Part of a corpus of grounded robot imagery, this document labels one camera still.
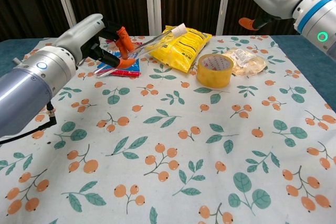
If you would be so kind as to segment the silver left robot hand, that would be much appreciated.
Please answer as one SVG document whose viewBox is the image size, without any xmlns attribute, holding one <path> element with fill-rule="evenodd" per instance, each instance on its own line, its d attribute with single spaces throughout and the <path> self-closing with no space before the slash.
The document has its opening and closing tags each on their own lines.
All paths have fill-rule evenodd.
<svg viewBox="0 0 336 224">
<path fill-rule="evenodd" d="M 114 41 L 121 57 L 101 49 L 100 37 Z M 129 56 L 129 53 L 134 51 L 134 45 L 126 29 L 104 19 L 101 14 L 86 17 L 58 37 L 53 45 L 69 51 L 76 63 L 90 57 L 115 69 L 126 69 L 136 62 Z"/>
</svg>

